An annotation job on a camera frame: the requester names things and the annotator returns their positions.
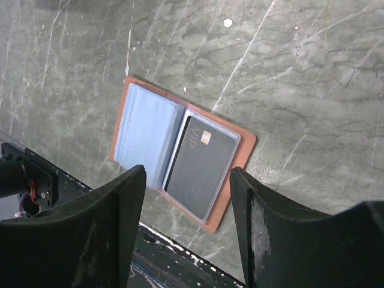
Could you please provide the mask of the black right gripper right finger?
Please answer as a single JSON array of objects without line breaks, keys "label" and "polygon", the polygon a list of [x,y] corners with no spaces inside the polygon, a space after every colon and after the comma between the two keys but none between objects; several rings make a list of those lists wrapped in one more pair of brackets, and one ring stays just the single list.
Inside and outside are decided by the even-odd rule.
[{"label": "black right gripper right finger", "polygon": [[230,192],[247,287],[382,287],[383,202],[329,215],[240,167]]}]

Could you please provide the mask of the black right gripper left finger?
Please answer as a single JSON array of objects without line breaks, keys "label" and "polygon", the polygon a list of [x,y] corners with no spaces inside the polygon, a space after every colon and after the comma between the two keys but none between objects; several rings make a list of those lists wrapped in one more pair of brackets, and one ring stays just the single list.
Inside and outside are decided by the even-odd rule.
[{"label": "black right gripper left finger", "polygon": [[32,218],[1,221],[1,286],[126,287],[145,190],[136,165]]}]

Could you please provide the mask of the pink leather card holder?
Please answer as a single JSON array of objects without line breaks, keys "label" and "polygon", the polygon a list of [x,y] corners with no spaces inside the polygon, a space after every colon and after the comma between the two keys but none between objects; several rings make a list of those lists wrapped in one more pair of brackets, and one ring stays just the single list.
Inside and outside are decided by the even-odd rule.
[{"label": "pink leather card holder", "polygon": [[[165,192],[165,183],[182,140],[186,118],[190,114],[197,114],[220,124],[241,137],[205,223],[197,221]],[[231,197],[230,170],[246,166],[256,142],[254,133],[150,83],[128,76],[124,80],[110,157],[125,169],[142,165],[146,170],[146,184],[150,189],[162,194],[207,231],[215,232]]]}]

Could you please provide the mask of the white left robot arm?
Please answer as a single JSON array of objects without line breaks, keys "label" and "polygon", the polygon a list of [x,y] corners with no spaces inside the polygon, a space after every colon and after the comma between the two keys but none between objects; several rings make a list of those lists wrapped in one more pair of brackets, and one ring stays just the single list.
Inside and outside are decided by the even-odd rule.
[{"label": "white left robot arm", "polygon": [[0,177],[1,198],[30,192],[26,164],[21,158],[1,161]]}]

